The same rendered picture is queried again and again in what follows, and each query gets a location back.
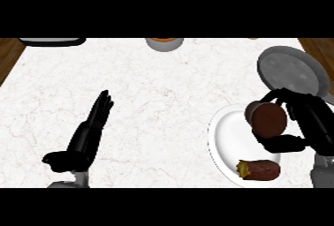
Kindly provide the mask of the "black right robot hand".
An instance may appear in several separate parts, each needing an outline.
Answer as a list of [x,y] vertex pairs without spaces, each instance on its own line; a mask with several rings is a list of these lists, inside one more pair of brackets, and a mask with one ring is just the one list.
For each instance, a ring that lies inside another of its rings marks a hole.
[[334,112],[324,100],[312,94],[300,94],[287,88],[272,90],[260,102],[276,103],[287,119],[297,121],[304,137],[281,134],[269,139],[251,133],[263,148],[273,154],[301,152],[312,147],[319,155],[334,156]]

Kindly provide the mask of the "white plate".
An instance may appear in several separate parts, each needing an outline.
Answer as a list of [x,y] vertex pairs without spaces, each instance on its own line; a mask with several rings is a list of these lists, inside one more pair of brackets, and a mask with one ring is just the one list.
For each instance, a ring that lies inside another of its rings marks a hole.
[[[281,179],[288,166],[288,156],[272,154],[257,142],[251,126],[244,117],[245,104],[223,107],[210,121],[207,129],[207,145],[214,164],[229,181],[244,188],[270,188]],[[239,160],[270,160],[281,166],[281,174],[275,180],[244,180],[236,165]]]

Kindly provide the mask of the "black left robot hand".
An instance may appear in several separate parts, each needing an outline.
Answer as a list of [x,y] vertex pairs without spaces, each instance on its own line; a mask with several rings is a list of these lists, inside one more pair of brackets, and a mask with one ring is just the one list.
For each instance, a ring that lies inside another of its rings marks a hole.
[[53,172],[84,172],[89,170],[95,162],[102,130],[112,107],[111,95],[105,90],[95,100],[87,119],[77,127],[66,150],[47,153],[41,159]]

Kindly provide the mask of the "black tray with pale inside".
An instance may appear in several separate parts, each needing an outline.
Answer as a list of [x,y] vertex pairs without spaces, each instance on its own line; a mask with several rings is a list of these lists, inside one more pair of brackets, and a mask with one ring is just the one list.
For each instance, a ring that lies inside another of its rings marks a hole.
[[19,38],[19,41],[31,47],[68,47],[84,43],[84,38]]

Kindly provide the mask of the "grey frying pan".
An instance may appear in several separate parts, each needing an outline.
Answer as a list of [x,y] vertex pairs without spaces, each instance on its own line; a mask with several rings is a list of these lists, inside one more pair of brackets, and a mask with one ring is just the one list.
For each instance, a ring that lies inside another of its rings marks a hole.
[[288,46],[269,47],[257,59],[257,73],[270,90],[284,87],[300,94],[312,94],[334,106],[325,68],[300,49]]

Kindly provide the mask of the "grey bowl with orange content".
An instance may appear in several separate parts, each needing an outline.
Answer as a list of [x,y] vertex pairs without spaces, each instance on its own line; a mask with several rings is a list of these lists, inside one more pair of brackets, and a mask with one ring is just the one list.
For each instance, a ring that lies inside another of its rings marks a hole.
[[182,46],[183,38],[146,38],[146,43],[154,50],[160,52],[168,52],[176,50]]

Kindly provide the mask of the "brown cupcake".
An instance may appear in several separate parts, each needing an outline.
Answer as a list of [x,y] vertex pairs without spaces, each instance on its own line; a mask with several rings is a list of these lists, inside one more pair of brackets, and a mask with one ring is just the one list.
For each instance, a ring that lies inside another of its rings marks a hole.
[[265,139],[279,136],[287,127],[287,115],[276,103],[254,101],[248,104],[244,117],[254,133]]

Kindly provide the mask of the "brown roasted sweet potato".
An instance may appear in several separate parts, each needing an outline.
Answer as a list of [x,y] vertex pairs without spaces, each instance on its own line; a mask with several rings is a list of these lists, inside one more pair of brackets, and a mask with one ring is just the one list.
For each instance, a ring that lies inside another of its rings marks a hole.
[[269,160],[239,160],[236,172],[244,180],[270,181],[281,175],[281,166],[276,162]]

